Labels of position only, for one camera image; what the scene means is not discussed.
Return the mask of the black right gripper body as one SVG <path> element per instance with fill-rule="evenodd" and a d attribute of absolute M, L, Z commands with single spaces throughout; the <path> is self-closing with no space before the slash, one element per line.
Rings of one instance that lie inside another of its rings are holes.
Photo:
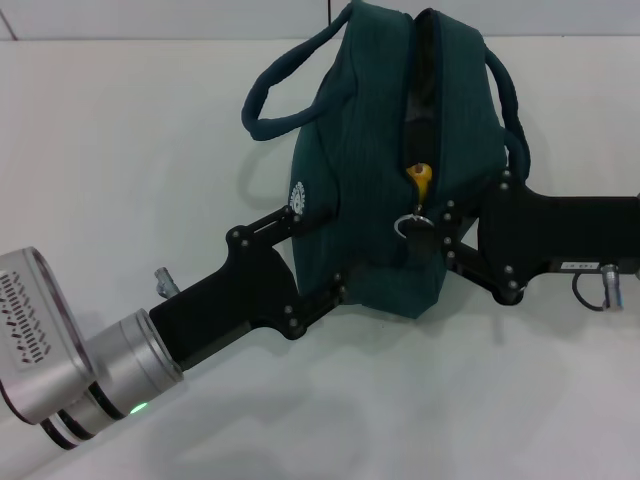
<path fill-rule="evenodd" d="M 545 196 L 516 180 L 478 195 L 477 284 L 515 305 L 535 277 L 639 272 L 639 198 Z"/>

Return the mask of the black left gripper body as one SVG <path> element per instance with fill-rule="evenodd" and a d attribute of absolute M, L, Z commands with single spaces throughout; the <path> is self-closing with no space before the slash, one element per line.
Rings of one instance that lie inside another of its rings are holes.
<path fill-rule="evenodd" d="M 229 232 L 228 256 L 219 270 L 151 309 L 152 323 L 181 370 L 258 328 L 274 329 L 288 340 L 301 336 L 293 273 L 274 249 L 290 236 L 276 227 Z"/>

